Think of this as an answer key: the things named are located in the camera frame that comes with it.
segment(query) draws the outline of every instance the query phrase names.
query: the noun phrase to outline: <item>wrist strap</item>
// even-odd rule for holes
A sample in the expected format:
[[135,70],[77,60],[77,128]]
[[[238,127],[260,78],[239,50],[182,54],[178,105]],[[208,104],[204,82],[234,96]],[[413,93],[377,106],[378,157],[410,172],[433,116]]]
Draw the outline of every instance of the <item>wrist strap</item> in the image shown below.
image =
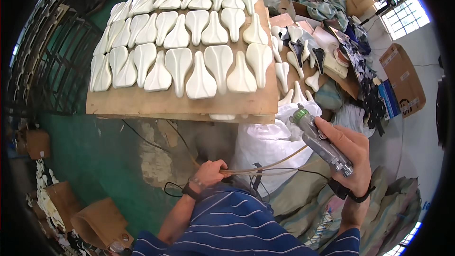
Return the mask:
[[201,199],[201,195],[193,191],[193,189],[190,188],[190,182],[188,182],[185,187],[182,190],[182,194],[186,194],[190,197],[192,197],[194,200],[199,201]]
[[340,199],[344,200],[346,198],[346,196],[349,196],[356,203],[361,203],[361,202],[365,201],[367,199],[367,197],[370,195],[370,193],[374,189],[376,189],[375,186],[371,187],[371,180],[370,180],[368,191],[366,192],[366,194],[364,196],[358,198],[353,194],[353,192],[351,190],[344,187],[338,181],[335,181],[333,178],[330,178],[330,180],[328,181],[328,185],[333,190],[335,195],[337,197],[339,197]]
[[356,197],[356,196],[353,194],[353,192],[352,192],[351,190],[349,191],[348,196],[349,196],[349,197],[351,198],[351,200],[353,200],[354,202],[356,202],[356,203],[361,203],[361,202],[363,202],[363,201],[365,201],[365,200],[367,199],[367,197],[370,195],[370,193],[371,193],[374,189],[376,189],[375,186],[371,187],[371,180],[370,180],[370,185],[369,185],[368,187],[369,187],[369,189],[368,189],[368,191],[365,193],[365,195],[364,195],[363,197],[359,197],[359,198]]

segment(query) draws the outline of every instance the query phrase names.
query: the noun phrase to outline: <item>green floor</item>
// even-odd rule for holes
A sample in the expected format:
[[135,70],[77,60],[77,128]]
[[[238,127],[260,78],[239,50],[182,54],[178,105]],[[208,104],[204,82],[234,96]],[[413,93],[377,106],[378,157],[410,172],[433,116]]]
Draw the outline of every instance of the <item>green floor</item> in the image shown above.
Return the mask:
[[[126,0],[107,0],[93,22],[104,29],[112,6],[121,1]],[[121,131],[121,120],[86,115],[85,100],[80,104],[72,117],[39,115],[41,128],[51,137],[52,157],[46,165],[60,181],[70,182],[83,207],[111,197],[134,237],[143,229],[157,234],[176,198],[142,179],[137,135],[127,127]],[[137,121],[130,124],[139,130]]]

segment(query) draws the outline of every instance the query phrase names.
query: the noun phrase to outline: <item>green cap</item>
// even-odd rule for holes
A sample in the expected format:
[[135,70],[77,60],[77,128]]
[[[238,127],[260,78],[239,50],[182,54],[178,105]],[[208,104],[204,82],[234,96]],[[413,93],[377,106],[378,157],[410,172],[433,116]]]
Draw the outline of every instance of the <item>green cap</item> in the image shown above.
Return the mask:
[[309,114],[309,112],[306,109],[299,109],[298,111],[294,112],[294,117],[293,117],[293,122],[297,124],[299,120],[306,114]]

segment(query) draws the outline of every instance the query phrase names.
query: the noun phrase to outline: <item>person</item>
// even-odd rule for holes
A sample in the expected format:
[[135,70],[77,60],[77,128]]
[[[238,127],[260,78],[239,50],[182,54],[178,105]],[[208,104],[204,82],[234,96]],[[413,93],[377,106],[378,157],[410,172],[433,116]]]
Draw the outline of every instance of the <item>person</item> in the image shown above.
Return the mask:
[[[354,167],[347,178],[332,170],[332,178],[357,198],[367,195],[371,180],[368,138],[348,128],[332,127],[320,117],[315,118],[315,123]],[[227,168],[223,160],[203,163],[187,184],[194,191],[188,193],[192,197],[184,190],[164,220],[158,237],[142,231],[133,253],[143,256],[317,255],[274,220],[269,204],[245,190],[217,185],[229,176],[219,170]],[[360,203],[346,197],[338,236],[321,255],[359,254],[359,229],[368,206],[369,196]]]

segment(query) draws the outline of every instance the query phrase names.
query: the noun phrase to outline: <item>blue striped shirt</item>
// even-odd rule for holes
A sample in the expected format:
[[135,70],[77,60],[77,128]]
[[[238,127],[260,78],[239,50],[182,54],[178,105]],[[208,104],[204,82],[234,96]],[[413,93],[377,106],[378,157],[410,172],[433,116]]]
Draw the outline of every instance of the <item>blue striped shirt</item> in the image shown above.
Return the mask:
[[[202,196],[190,226],[176,242],[168,246],[143,230],[132,256],[317,255],[275,221],[269,204],[247,191],[217,186]],[[358,229],[347,230],[321,255],[358,255],[359,241]]]

